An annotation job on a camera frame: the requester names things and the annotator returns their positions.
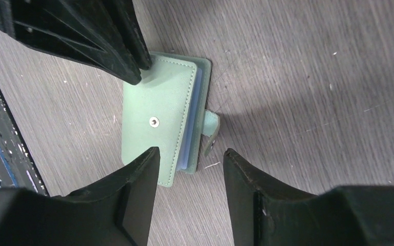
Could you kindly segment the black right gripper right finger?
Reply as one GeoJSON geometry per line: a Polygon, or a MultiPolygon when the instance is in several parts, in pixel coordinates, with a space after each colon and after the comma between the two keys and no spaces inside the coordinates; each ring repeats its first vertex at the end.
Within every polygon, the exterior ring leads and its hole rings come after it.
{"type": "Polygon", "coordinates": [[[314,195],[249,163],[223,158],[235,245],[394,245],[394,186],[338,186],[314,195]]]}

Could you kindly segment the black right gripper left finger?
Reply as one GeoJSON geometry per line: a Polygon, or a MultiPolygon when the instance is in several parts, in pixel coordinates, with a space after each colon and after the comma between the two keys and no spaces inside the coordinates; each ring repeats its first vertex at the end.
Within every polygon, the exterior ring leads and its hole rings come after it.
{"type": "Polygon", "coordinates": [[[160,151],[67,196],[0,188],[0,245],[146,245],[160,151]]]}

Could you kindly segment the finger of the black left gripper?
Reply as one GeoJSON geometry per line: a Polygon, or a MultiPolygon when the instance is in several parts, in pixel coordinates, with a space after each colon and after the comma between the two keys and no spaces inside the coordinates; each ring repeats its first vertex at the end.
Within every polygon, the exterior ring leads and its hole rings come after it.
{"type": "Polygon", "coordinates": [[[136,85],[142,70],[114,24],[111,7],[100,0],[0,1],[0,31],[30,49],[136,85]]]}
{"type": "Polygon", "coordinates": [[[122,36],[126,48],[130,51],[140,69],[148,70],[152,66],[151,57],[142,35],[133,1],[112,0],[110,15],[122,36]]]}

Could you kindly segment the green card holder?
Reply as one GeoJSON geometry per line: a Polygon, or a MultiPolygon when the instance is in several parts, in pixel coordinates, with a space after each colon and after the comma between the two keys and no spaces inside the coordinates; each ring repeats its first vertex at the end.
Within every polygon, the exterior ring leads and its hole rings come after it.
{"type": "Polygon", "coordinates": [[[151,52],[152,67],[137,85],[123,85],[122,162],[149,147],[160,150],[158,184],[176,172],[193,174],[199,152],[208,155],[220,117],[206,109],[212,63],[207,58],[151,52]]]}

